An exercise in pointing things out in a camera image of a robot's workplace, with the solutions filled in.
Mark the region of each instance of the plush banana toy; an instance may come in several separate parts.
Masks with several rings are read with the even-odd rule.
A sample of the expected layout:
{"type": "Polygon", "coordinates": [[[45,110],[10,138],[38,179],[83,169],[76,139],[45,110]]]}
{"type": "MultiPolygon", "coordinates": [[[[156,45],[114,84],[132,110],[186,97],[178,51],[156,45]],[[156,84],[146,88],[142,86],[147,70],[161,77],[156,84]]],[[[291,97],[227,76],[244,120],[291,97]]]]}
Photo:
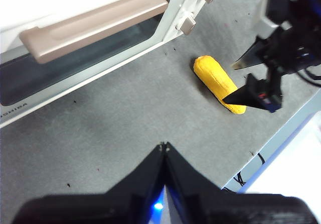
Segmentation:
{"type": "Polygon", "coordinates": [[[227,95],[237,90],[237,86],[211,56],[201,56],[194,62],[194,72],[215,95],[219,102],[234,114],[243,114],[246,106],[226,104],[222,101],[227,95]]]}

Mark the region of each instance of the oven glass window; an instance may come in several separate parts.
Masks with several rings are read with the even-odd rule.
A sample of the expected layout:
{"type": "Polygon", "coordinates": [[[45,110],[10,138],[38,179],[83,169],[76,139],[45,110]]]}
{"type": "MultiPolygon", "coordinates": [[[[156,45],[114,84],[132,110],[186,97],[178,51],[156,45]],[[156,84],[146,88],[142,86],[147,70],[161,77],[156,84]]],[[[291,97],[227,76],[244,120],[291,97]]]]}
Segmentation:
{"type": "Polygon", "coordinates": [[[46,64],[38,64],[31,54],[2,64],[1,104],[12,105],[149,39],[155,33],[162,16],[157,15],[46,64]]]}

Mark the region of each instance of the blue led light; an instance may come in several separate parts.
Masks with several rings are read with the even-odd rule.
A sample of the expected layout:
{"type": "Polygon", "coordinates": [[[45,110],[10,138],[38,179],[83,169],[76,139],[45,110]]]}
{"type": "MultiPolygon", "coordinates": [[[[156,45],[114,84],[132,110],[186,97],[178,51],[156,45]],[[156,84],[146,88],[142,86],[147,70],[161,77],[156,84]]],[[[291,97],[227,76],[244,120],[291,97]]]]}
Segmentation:
{"type": "Polygon", "coordinates": [[[164,208],[164,206],[163,206],[163,204],[161,204],[161,203],[156,203],[155,205],[154,205],[154,208],[156,209],[156,210],[162,210],[163,208],[164,208]]]}

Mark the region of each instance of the oven door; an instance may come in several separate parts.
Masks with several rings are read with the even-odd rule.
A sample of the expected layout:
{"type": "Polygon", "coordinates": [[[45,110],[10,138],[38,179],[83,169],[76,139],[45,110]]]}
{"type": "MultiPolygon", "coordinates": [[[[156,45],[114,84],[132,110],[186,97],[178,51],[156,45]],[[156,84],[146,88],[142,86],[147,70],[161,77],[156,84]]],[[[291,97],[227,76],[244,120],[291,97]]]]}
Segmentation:
{"type": "MultiPolygon", "coordinates": [[[[80,31],[83,31],[79,37],[79,32],[75,33],[77,27],[68,22],[58,23],[56,28],[45,31],[40,37],[37,34],[25,34],[30,30],[22,32],[20,38],[30,53],[0,65],[0,128],[180,35],[181,32],[175,29],[175,21],[180,17],[179,12],[183,10],[182,5],[186,0],[167,2],[164,12],[131,22],[129,27],[121,25],[118,31],[115,30],[117,24],[114,24],[116,27],[112,26],[113,31],[109,34],[102,34],[103,38],[96,37],[86,43],[81,40],[94,33],[89,34],[85,27],[78,24],[80,31]],[[52,42],[44,46],[53,32],[56,35],[51,39],[52,42]]],[[[118,19],[118,25],[126,23],[128,19],[131,18],[118,19]]],[[[88,24],[88,19],[80,22],[88,24]]]]}

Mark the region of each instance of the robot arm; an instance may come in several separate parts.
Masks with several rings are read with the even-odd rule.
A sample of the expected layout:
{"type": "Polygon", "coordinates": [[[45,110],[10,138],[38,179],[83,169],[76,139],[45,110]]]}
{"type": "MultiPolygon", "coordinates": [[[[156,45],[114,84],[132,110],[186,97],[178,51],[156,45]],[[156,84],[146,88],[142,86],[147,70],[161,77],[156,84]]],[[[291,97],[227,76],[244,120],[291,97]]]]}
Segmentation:
{"type": "Polygon", "coordinates": [[[248,75],[246,85],[223,101],[266,109],[282,107],[281,78],[297,73],[305,81],[321,87],[308,67],[321,64],[321,0],[262,0],[255,20],[257,38],[232,67],[241,69],[264,63],[267,79],[248,75]],[[299,71],[305,70],[304,77],[299,71]]]}

